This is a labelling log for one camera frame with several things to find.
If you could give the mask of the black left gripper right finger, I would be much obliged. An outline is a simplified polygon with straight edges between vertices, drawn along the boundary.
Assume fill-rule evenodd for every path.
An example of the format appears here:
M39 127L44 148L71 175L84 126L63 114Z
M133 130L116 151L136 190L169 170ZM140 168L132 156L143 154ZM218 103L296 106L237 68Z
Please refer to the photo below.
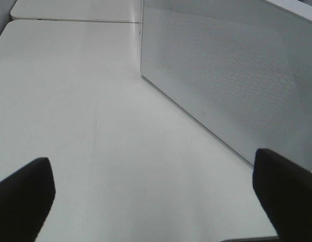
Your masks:
M280 241L312 241L312 172L258 149L252 186Z

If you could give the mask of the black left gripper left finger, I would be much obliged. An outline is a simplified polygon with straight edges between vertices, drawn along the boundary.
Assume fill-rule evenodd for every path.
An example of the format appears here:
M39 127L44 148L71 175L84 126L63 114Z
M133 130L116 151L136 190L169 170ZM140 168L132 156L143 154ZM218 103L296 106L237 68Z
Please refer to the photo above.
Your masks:
M0 181L0 241L35 241L56 195L48 158L37 158Z

